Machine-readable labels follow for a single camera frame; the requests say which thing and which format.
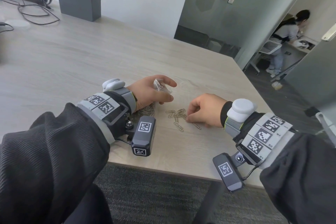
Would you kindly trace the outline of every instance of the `gray door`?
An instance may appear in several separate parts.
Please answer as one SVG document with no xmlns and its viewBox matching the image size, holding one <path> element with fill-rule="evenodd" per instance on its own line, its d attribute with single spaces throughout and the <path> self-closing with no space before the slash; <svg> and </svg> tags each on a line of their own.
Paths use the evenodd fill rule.
<svg viewBox="0 0 336 224">
<path fill-rule="evenodd" d="M 275 4 L 275 0 L 235 0 L 233 4 L 228 4 L 228 0 L 186 0 L 179 25 L 242 47 L 268 14 L 275 9 L 287 9 L 275 7 Z"/>
<path fill-rule="evenodd" d="M 336 123 L 336 24 L 285 77 L 312 106 Z"/>
</svg>

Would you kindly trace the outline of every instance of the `metal bolt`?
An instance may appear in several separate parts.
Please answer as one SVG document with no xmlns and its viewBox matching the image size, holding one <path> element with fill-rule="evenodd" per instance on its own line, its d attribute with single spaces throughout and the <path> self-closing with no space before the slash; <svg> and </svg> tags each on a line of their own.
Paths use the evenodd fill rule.
<svg viewBox="0 0 336 224">
<path fill-rule="evenodd" d="M 130 120 L 126 123 L 126 127 L 131 128 L 133 126 L 133 122 Z"/>
<path fill-rule="evenodd" d="M 241 163 L 241 162 L 244 161 L 244 159 L 243 159 L 242 156 L 240 156 L 240 155 L 236 155 L 236 160 L 237 160 L 237 162 L 239 162 L 239 163 Z"/>
</svg>

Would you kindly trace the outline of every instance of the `hand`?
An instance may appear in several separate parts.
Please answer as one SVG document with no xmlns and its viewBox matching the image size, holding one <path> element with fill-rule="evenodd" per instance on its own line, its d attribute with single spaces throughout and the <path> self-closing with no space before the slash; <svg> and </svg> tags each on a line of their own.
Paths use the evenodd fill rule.
<svg viewBox="0 0 336 224">
<path fill-rule="evenodd" d="M 153 102 L 159 102 L 163 104 L 165 102 L 171 102 L 174 97 L 166 92 L 157 91 L 153 88 L 153 83 L 155 79 L 162 79 L 165 84 L 171 87 L 176 87 L 177 84 L 173 79 L 169 77 L 158 74 L 153 76 L 145 77 L 130 86 L 126 87 L 128 90 L 132 91 L 133 95 L 137 98 L 136 110 L 140 110 Z"/>
<path fill-rule="evenodd" d="M 188 107 L 186 121 L 204 122 L 206 127 L 222 128 L 221 110 L 227 101 L 215 94 L 203 94 L 193 99 Z"/>
</svg>

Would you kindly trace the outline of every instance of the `wrist-mounted device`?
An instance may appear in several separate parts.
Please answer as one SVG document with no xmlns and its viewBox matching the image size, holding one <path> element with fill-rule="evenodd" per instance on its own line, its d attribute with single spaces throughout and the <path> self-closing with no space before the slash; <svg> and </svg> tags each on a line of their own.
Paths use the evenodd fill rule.
<svg viewBox="0 0 336 224">
<path fill-rule="evenodd" d="M 136 106 L 133 93 L 125 88 L 125 82 L 117 78 L 103 83 L 103 93 L 96 93 L 77 104 L 97 124 L 109 144 L 128 135 L 133 154 L 149 156 L 156 119 L 142 116 L 137 124 L 133 124 L 129 117 Z"/>
<path fill-rule="evenodd" d="M 235 100 L 227 112 L 225 131 L 232 137 L 239 138 L 244 122 L 256 109 L 257 106 L 250 100 Z M 271 154 L 281 138 L 287 135 L 291 127 L 291 124 L 273 113 L 266 113 L 245 136 L 237 141 L 238 152 L 232 156 L 222 153 L 213 158 L 213 163 L 229 191 L 233 192 L 243 188 L 243 181 L 248 177 L 243 178 L 237 167 L 245 162 L 259 167 Z"/>
</svg>

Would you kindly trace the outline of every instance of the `pen holder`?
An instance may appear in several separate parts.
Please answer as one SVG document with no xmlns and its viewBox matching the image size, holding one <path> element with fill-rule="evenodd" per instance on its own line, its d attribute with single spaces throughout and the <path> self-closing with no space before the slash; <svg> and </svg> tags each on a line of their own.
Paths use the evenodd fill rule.
<svg viewBox="0 0 336 224">
<path fill-rule="evenodd" d="M 87 21 L 95 21 L 102 16 L 100 0 L 59 0 L 61 13 Z"/>
</svg>

